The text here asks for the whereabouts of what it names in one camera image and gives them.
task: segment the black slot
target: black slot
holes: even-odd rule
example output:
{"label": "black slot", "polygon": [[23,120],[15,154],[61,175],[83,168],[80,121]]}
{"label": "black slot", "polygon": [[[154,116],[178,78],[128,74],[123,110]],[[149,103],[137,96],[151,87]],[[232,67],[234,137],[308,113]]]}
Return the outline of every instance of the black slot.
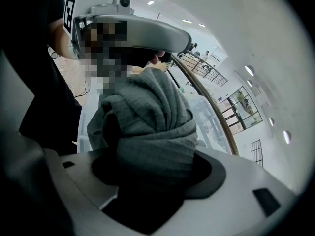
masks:
{"label": "black slot", "polygon": [[72,162],[70,162],[70,161],[67,161],[67,162],[64,162],[64,163],[63,163],[63,166],[64,166],[65,169],[66,169],[66,168],[69,168],[69,167],[71,167],[71,166],[73,166],[73,165],[75,165],[75,164],[72,163]]}
{"label": "black slot", "polygon": [[266,217],[269,217],[272,213],[280,208],[279,202],[266,188],[252,191],[257,198],[260,207],[263,209]]}

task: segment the black sleeve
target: black sleeve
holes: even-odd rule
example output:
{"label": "black sleeve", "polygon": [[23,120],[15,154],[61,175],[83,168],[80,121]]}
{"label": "black sleeve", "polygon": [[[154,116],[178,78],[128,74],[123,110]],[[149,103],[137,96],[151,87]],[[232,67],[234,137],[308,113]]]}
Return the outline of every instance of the black sleeve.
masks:
{"label": "black sleeve", "polygon": [[63,17],[64,0],[49,0],[47,23]]}

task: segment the floor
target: floor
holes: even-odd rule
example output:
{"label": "floor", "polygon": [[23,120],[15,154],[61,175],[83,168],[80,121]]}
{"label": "floor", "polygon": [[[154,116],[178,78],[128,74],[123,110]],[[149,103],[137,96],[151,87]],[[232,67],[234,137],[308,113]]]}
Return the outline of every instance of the floor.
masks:
{"label": "floor", "polygon": [[[48,52],[52,54],[54,51],[49,48]],[[84,84],[86,82],[85,78],[85,68],[78,60],[67,59],[58,56],[54,59],[54,62],[60,71],[61,75],[64,77],[69,88],[71,89],[74,96],[80,95],[85,92]],[[84,106],[86,101],[86,96],[76,97],[77,101]]]}

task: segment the gray knit fabric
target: gray knit fabric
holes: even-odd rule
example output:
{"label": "gray knit fabric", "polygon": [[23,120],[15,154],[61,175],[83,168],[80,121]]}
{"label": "gray knit fabric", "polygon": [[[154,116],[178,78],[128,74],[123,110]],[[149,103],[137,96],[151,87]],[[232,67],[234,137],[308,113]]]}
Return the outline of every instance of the gray knit fabric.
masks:
{"label": "gray knit fabric", "polygon": [[184,96],[159,69],[117,85],[87,130],[93,149],[116,147],[118,163],[144,181],[178,186],[191,174],[196,123]]}

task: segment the round wall light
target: round wall light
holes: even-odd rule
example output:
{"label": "round wall light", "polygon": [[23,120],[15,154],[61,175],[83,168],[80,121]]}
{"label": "round wall light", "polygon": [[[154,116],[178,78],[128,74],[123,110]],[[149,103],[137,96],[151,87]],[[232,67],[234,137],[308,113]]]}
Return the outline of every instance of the round wall light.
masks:
{"label": "round wall light", "polygon": [[284,131],[283,132],[283,136],[284,136],[284,139],[285,139],[285,142],[287,143],[287,144],[290,144],[291,143],[291,139],[292,139],[292,135],[291,135],[291,133],[290,133],[290,131]]}
{"label": "round wall light", "polygon": [[248,73],[252,76],[254,76],[254,68],[251,65],[246,65],[245,69],[248,71]]}
{"label": "round wall light", "polygon": [[269,118],[269,121],[270,121],[271,126],[275,125],[275,120],[274,119]]}
{"label": "round wall light", "polygon": [[250,85],[250,87],[252,87],[252,81],[248,80],[247,84]]}

